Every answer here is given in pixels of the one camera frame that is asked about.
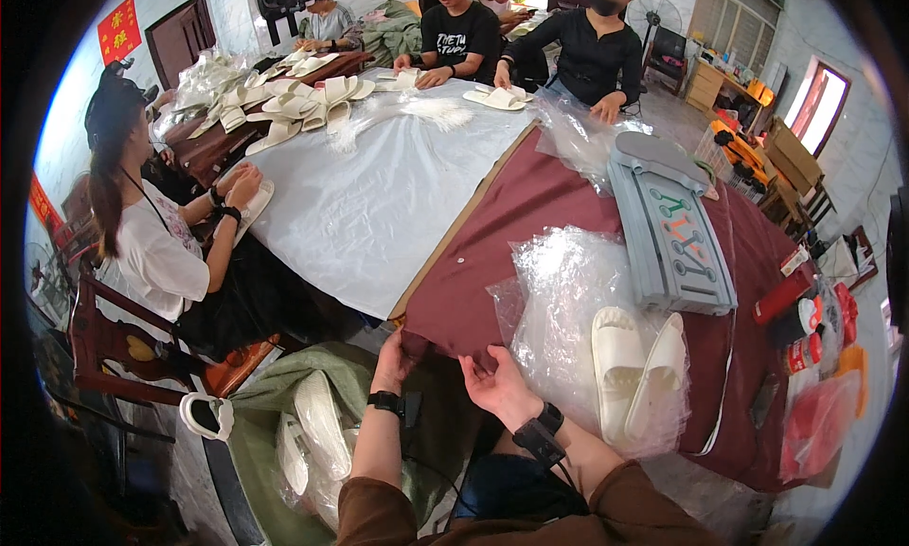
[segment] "red plastic bag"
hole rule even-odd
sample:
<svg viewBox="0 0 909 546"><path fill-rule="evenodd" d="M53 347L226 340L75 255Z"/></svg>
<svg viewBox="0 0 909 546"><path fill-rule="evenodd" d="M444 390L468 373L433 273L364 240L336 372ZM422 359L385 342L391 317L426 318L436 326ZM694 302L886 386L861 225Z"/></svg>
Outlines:
<svg viewBox="0 0 909 546"><path fill-rule="evenodd" d="M807 479L824 470L856 419L862 374L852 370L799 394L786 420L780 479Z"/></svg>
<svg viewBox="0 0 909 546"><path fill-rule="evenodd" d="M858 305L856 298L849 292L849 288L842 281L834 286L836 300L840 302L840 309L843 310L843 346L856 342L856 318L858 318Z"/></svg>

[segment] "face mask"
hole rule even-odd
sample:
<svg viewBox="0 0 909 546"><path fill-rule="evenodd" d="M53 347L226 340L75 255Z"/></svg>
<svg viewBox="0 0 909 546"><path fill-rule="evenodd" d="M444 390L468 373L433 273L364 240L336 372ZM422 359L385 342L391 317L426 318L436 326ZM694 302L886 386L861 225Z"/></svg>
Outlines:
<svg viewBox="0 0 909 546"><path fill-rule="evenodd" d="M590 1L590 9L593 9L597 15L609 17L617 15L622 10L622 5L618 1L612 0L587 0Z"/></svg>

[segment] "window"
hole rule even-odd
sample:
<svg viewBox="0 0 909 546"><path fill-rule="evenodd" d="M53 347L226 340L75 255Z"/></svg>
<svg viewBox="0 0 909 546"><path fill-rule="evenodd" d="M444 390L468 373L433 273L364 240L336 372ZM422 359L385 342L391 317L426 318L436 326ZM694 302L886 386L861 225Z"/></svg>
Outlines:
<svg viewBox="0 0 909 546"><path fill-rule="evenodd" d="M780 8L770 0L697 0L688 36L756 74L764 70Z"/></svg>
<svg viewBox="0 0 909 546"><path fill-rule="evenodd" d="M834 131L850 85L847 77L812 57L785 124L815 158Z"/></svg>

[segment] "maroon tablecloth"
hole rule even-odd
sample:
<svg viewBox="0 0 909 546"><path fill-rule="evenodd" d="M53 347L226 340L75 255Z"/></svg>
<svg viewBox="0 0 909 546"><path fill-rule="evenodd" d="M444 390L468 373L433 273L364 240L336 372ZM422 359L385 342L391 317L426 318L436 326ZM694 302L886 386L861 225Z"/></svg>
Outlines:
<svg viewBox="0 0 909 546"><path fill-rule="evenodd" d="M515 275L508 242L526 241L546 226L566 224L603 233L621 231L615 200L597 197L591 185L560 160L538 153L539 134L532 132L506 162L407 303L404 343L411 354L434 349L488 361L486 345L501 344L502 337L485 287ZM787 382L780 355L766 343L750 308L782 279L779 262L795 245L737 191L722 184L718 191L720 200L704 200L704 206L742 310L725 317L683 314L691 355L692 416L680 450L756 490L779 491ZM776 374L780 386L763 428L756 431L750 410L768 371ZM721 428L712 450L703 457L691 455L708 441L721 401Z"/></svg>

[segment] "cardboard box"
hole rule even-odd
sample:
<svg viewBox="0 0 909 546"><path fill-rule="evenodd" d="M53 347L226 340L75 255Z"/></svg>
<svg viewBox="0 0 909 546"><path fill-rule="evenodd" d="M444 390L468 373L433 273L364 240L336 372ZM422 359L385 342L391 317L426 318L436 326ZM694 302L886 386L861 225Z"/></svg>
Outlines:
<svg viewBox="0 0 909 546"><path fill-rule="evenodd" d="M764 140L767 157L780 173L792 183L795 190L805 196L821 178L821 166L814 156L795 137L783 119L774 116Z"/></svg>

